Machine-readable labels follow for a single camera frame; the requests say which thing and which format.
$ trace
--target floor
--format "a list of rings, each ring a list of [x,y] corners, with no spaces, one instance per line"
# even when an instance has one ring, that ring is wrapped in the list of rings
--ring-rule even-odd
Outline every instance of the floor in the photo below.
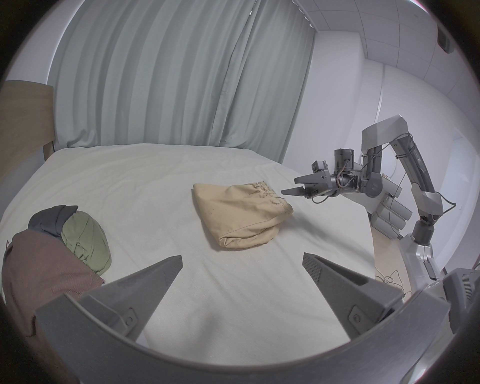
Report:
[[[371,229],[377,280],[390,282],[398,288],[402,286],[405,293],[404,299],[408,300],[411,296],[410,281],[408,280],[407,270],[398,248],[398,240],[390,240],[375,228]]]

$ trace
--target mattress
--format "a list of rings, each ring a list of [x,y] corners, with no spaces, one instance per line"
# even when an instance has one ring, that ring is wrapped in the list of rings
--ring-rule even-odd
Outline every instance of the mattress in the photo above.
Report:
[[[183,269],[144,329],[150,348],[185,360],[261,365],[349,341],[302,267],[304,252],[374,277],[365,209],[343,196],[314,205],[286,196],[294,213],[269,243],[222,249],[203,224],[192,186],[266,181],[277,193],[299,174],[250,150],[161,144],[55,152],[11,202],[0,243],[35,212],[78,205],[102,226],[112,254],[106,282],[169,256]]]

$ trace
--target ceiling tile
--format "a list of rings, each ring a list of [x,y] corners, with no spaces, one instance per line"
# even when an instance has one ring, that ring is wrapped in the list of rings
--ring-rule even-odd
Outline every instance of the ceiling tile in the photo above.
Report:
[[[384,17],[360,13],[365,38],[394,45],[400,44],[399,24]]]
[[[320,11],[308,12],[308,15],[312,19],[313,26],[317,31],[328,31],[330,29]]]
[[[465,68],[460,79],[457,82],[460,89],[465,92],[467,97],[473,104],[477,104],[480,101],[480,92],[477,88],[477,80],[470,74],[470,71]]]
[[[437,40],[437,24],[423,9],[408,0],[396,0],[398,19],[431,40]]]
[[[361,37],[365,37],[358,12],[322,11],[322,15],[332,31],[358,32]]]
[[[360,12],[398,21],[395,0],[355,0]]]
[[[428,62],[432,60],[436,42],[420,32],[400,24],[400,49],[404,49]]]
[[[318,7],[313,0],[297,0],[297,2],[303,6],[306,12],[318,11]]]
[[[321,11],[353,11],[358,12],[354,0],[314,0]]]
[[[470,111],[475,104],[468,98],[467,94],[455,84],[453,89],[448,93],[447,97],[452,100],[457,107],[459,107],[463,113]]]
[[[400,49],[398,53],[398,63],[396,65],[398,69],[423,79],[429,66],[430,63],[428,61],[425,61],[410,52]]]
[[[457,48],[448,54],[440,48],[438,44],[435,44],[435,50],[433,51],[432,65],[445,73],[455,83],[462,75],[465,67],[463,59],[460,57]]]
[[[367,41],[365,40],[364,37],[361,37],[360,40],[361,40],[361,45],[362,45],[362,47],[363,47],[363,54],[365,55],[365,58],[367,58],[367,57],[368,57],[368,53],[367,53]]]
[[[435,68],[433,65],[430,65],[423,80],[432,87],[438,89],[444,95],[447,95],[455,86],[455,82],[452,79],[450,79],[442,71]]]
[[[480,103],[466,113],[472,124],[480,131]]]
[[[380,41],[367,39],[368,58],[396,67],[398,48]]]

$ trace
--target headboard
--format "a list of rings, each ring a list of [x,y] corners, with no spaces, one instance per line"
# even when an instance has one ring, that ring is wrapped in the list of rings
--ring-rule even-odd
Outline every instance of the headboard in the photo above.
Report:
[[[0,180],[43,147],[53,153],[53,87],[9,80],[0,89]]]

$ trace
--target curtain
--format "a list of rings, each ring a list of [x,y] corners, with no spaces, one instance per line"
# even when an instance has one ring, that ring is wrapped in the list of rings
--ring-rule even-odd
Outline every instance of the curtain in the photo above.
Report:
[[[278,160],[313,33],[289,0],[86,0],[49,77],[55,148],[216,145]]]

